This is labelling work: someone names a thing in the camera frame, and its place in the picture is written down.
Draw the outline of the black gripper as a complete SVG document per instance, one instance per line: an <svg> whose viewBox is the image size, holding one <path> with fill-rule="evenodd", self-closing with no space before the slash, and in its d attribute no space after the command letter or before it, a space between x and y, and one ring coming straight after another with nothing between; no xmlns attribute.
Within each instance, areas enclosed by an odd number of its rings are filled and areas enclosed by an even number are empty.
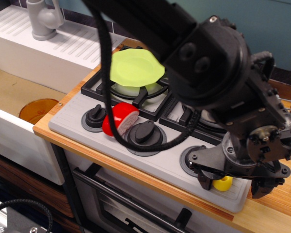
<svg viewBox="0 0 291 233"><path fill-rule="evenodd" d="M291 174L280 162L291 159L291 125L259 127L243 139L227 132L219 145L190 152L188 158L203 189L211 190L213 180L225 176L242 178L252 181L252 198L260 199Z"/></svg>

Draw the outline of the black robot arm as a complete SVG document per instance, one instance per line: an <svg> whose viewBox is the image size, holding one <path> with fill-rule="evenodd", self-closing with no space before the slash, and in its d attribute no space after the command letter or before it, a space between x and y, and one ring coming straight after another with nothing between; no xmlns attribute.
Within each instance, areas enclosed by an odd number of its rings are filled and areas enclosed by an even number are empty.
<svg viewBox="0 0 291 233"><path fill-rule="evenodd" d="M201 111L208 111L227 133L214 148L190 152L190 168L204 189L224 176L251 180L259 199L284 183L290 169L291 114L269 83L271 53L251 54L235 25L210 18L197 23L180 6L164 0L87 0L101 47L103 95L115 139L133 151L157 152L183 142ZM110 95L112 45L103 15L142 41L166 67L173 95L193 110L187 129L174 140L139 146L123 139L113 120Z"/></svg>

